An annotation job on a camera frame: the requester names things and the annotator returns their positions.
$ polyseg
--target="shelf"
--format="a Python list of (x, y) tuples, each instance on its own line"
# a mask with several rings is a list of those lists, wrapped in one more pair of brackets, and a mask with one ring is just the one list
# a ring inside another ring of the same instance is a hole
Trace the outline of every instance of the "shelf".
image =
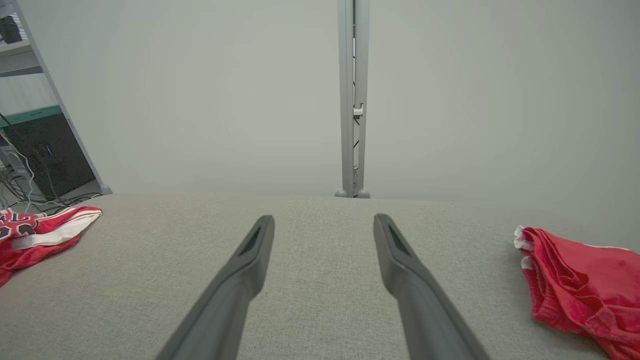
[(0, 78), (42, 72), (29, 40), (0, 46)]

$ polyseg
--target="gray metal frame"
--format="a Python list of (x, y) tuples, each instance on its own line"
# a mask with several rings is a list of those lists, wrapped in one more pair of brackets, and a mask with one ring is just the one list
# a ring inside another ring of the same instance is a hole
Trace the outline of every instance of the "gray metal frame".
[[(340, 124), (342, 133), (342, 189), (337, 197), (369, 198), (364, 190), (367, 68), (369, 60), (369, 0), (338, 0), (340, 63)], [(360, 123), (358, 161), (354, 161), (354, 112)]]
[(62, 109), (62, 113), (65, 115), (65, 118), (67, 119), (67, 123), (69, 124), (69, 128), (71, 128), (71, 132), (73, 132), (74, 137), (76, 138), (76, 141), (78, 142), (78, 145), (80, 146), (80, 149), (82, 150), (82, 153), (83, 153), (84, 157), (86, 158), (86, 161), (89, 163), (89, 167), (91, 167), (91, 171), (93, 172), (93, 174), (95, 176), (95, 179), (98, 181), (98, 184), (100, 184), (100, 191), (104, 195), (112, 194), (113, 192), (111, 191), (111, 188), (107, 184), (102, 182), (102, 179), (100, 178), (100, 174), (98, 174), (98, 170), (95, 168), (95, 165), (91, 161), (91, 157), (89, 157), (89, 153), (87, 152), (86, 148), (84, 147), (84, 144), (82, 143), (82, 139), (80, 139), (80, 135), (76, 131), (76, 127), (74, 126), (73, 122), (71, 121), (71, 117), (69, 116), (69, 112), (67, 111), (67, 107), (65, 106), (64, 102), (62, 101), (62, 98), (60, 97), (60, 94), (58, 93), (58, 89), (56, 88), (56, 85), (53, 83), (53, 79), (51, 78), (51, 74), (49, 73), (49, 70), (47, 69), (47, 65), (45, 64), (44, 59), (42, 58), (42, 55), (40, 54), (40, 51), (38, 50), (38, 47), (36, 46), (36, 40), (33, 38), (33, 34), (31, 34), (31, 31), (29, 30), (29, 24), (27, 22), (27, 19), (24, 16), (24, 14), (22, 13), (22, 9), (20, 8), (20, 4), (16, 1), (16, 2), (14, 2), (13, 5), (14, 5), (15, 12), (18, 13), (18, 18), (20, 19), (20, 21), (22, 23), (22, 27), (24, 28), (24, 31), (27, 33), (27, 38), (29, 39), (29, 42), (31, 43), (31, 48), (33, 50), (33, 53), (36, 56), (36, 59), (38, 60), (38, 63), (40, 64), (40, 68), (42, 68), (42, 72), (47, 77), (47, 81), (49, 82), (49, 85), (51, 86), (51, 90), (53, 91), (53, 94), (56, 97), (56, 100), (58, 101), (58, 104), (59, 104), (60, 108)]

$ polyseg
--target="gray fabric surface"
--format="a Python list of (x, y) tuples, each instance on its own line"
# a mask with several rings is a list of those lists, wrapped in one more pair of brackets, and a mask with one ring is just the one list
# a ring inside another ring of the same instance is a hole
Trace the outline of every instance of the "gray fabric surface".
[(443, 202), (202, 193), (109, 195), (72, 249), (0, 288), (1, 359), (152, 359), (254, 221), (272, 214), (239, 359), (406, 359), (373, 216), (389, 214), (493, 359), (606, 359), (539, 324), (516, 225), (597, 242), (544, 214)]

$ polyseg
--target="red cloth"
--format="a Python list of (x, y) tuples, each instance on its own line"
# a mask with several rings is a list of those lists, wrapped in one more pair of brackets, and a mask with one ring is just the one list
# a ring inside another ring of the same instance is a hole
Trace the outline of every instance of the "red cloth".
[(537, 320), (593, 337), (614, 360), (640, 359), (638, 254), (532, 227), (522, 231), (520, 244), (516, 247), (527, 256), (522, 267)]
[(0, 211), (0, 287), (17, 269), (73, 247), (80, 240), (80, 231), (101, 214), (100, 209), (90, 206), (68, 208), (51, 216)]

